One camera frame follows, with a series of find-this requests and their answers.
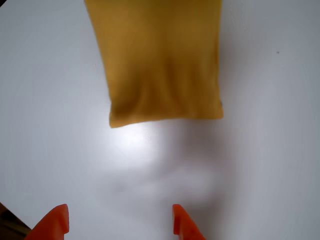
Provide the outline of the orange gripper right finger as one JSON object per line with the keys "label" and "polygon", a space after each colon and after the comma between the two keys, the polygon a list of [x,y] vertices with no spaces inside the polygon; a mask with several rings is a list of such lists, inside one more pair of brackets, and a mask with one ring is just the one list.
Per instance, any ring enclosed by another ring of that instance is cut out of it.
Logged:
{"label": "orange gripper right finger", "polygon": [[172,205],[173,234],[179,240],[205,240],[187,211],[180,204]]}

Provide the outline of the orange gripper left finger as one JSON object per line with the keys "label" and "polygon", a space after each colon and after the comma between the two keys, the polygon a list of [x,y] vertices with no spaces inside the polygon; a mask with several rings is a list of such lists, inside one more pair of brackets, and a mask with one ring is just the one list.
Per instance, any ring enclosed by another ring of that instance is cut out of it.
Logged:
{"label": "orange gripper left finger", "polygon": [[69,209],[61,204],[48,212],[24,238],[25,240],[64,240],[69,232]]}

